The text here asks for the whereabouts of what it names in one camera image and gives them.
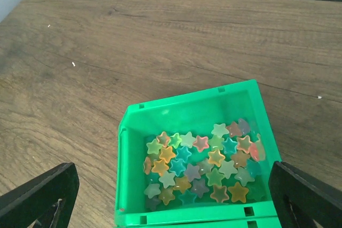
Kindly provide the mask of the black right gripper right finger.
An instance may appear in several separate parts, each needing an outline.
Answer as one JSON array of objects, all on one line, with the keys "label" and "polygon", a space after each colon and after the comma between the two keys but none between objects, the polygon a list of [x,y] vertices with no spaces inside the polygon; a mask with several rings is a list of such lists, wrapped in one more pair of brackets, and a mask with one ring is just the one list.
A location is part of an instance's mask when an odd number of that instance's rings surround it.
[{"label": "black right gripper right finger", "polygon": [[268,186],[282,227],[341,227],[340,190],[279,161]]}]

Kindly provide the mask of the green bin with star candies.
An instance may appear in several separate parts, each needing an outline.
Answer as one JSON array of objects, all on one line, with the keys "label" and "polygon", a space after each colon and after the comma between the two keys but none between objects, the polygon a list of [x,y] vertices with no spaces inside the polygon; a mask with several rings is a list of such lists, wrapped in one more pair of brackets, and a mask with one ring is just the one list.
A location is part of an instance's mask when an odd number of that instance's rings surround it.
[{"label": "green bin with star candies", "polygon": [[119,125],[118,227],[280,227],[280,154],[255,80],[130,105]]}]

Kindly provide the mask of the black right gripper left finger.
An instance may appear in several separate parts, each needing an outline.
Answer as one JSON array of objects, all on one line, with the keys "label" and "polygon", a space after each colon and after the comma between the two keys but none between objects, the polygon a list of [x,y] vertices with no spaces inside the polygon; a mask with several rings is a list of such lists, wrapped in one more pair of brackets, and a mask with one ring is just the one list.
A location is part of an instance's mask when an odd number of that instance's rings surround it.
[{"label": "black right gripper left finger", "polygon": [[61,163],[1,195],[1,227],[68,227],[80,181],[74,163]]}]

